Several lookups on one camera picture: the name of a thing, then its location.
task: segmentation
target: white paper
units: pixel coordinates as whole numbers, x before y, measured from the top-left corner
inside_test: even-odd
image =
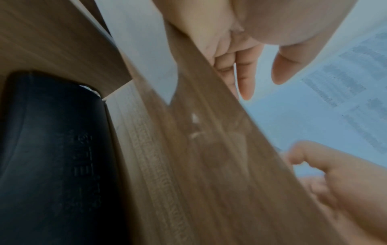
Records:
[[[246,109],[280,149],[312,140],[387,167],[387,25]]]

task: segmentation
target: wooden board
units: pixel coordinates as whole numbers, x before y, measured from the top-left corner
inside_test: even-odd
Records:
[[[128,21],[129,8],[138,11],[147,0],[96,2],[117,45],[132,54],[126,62],[136,89],[123,87],[106,102],[126,163],[135,220],[144,235],[137,241],[344,244],[189,38],[169,24],[165,32],[152,32],[160,26],[151,24],[157,13]],[[133,30],[144,23],[146,35],[136,35]],[[147,40],[129,39],[162,40],[158,34],[168,38],[169,47],[158,48],[172,53],[176,74],[156,69],[169,67],[165,64],[148,70],[137,66],[152,54],[141,53]],[[136,43],[145,47],[127,45]],[[144,78],[157,76],[144,72],[165,74],[160,80],[177,77],[170,103],[152,89],[155,81]]]
[[[103,96],[131,79],[118,51],[69,0],[0,1],[0,88],[19,69],[85,83]]]

